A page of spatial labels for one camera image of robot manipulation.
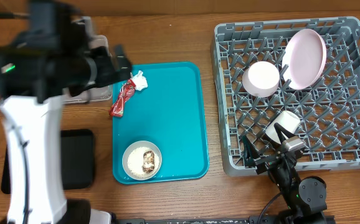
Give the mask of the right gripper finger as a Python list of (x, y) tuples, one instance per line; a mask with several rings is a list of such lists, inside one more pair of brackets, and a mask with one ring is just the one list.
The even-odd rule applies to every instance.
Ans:
[(278, 142), (275, 142), (276, 146), (279, 146), (282, 144), (283, 141), (295, 137), (295, 134), (289, 132), (287, 129), (285, 129), (282, 125), (280, 125), (279, 123), (275, 123), (273, 125), (275, 132), (277, 134), (278, 137)]
[(243, 160), (245, 167), (254, 167), (255, 160), (260, 157), (258, 151), (256, 150), (255, 146), (250, 142), (246, 135), (242, 136), (242, 142), (244, 145), (243, 151)]

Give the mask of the white paper cup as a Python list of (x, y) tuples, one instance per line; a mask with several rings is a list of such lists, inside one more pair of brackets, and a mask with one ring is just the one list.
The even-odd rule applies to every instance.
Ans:
[(278, 123), (282, 127), (284, 127), (287, 131), (291, 133), (295, 133), (296, 129), (299, 127), (300, 124), (300, 118), (290, 112), (290, 111), (282, 111), (267, 127), (265, 134), (269, 139), (271, 139), (273, 142), (280, 144), (280, 140), (278, 138), (278, 135), (275, 131), (274, 124)]

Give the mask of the white tissue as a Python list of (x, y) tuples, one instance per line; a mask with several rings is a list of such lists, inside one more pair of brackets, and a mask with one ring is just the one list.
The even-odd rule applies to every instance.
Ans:
[(131, 81), (134, 83), (136, 91), (142, 91), (148, 87), (147, 79), (141, 70), (139, 70), (136, 75), (132, 76)]

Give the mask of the pink small bowl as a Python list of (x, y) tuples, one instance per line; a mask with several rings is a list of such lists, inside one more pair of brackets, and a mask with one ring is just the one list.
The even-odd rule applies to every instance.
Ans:
[(280, 72), (267, 61), (255, 62), (242, 76), (243, 88), (252, 96), (264, 98), (273, 95), (280, 81)]

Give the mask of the pink round plate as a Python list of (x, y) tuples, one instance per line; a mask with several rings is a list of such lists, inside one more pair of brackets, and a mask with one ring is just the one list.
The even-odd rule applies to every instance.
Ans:
[(312, 29), (297, 32), (288, 42), (282, 67), (285, 81), (294, 90), (305, 89), (321, 76), (326, 63), (326, 46), (323, 38)]

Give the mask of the grey bowl with rice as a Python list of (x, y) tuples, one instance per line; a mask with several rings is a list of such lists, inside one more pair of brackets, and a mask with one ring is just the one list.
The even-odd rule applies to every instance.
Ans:
[[(146, 174), (142, 170), (143, 165), (143, 154), (146, 151), (154, 152), (154, 171)], [(135, 180), (148, 180), (153, 178), (161, 168), (162, 155), (159, 148), (149, 141), (137, 141), (129, 145), (122, 158), (122, 165), (125, 173)]]

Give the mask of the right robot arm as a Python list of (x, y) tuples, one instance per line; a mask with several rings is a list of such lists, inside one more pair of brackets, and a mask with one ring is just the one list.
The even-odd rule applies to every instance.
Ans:
[(260, 156), (249, 139), (242, 137), (244, 164), (255, 167), (257, 174), (266, 172), (279, 189), (260, 212), (257, 223), (263, 223), (266, 211), (278, 197), (283, 197), (288, 208), (272, 223), (334, 223), (333, 217), (327, 218), (323, 213), (327, 209), (325, 181), (318, 176), (301, 179), (295, 169), (297, 159), (303, 155), (305, 142), (278, 123), (274, 128), (280, 146), (270, 156)]

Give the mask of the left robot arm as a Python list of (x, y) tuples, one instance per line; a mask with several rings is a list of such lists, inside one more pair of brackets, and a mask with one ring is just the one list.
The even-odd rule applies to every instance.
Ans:
[(4, 223), (113, 223), (111, 212), (65, 197), (60, 125), (72, 96), (128, 80), (121, 46), (91, 47), (90, 24), (58, 1), (30, 1), (29, 27), (0, 47), (0, 112), (7, 140), (11, 200)]

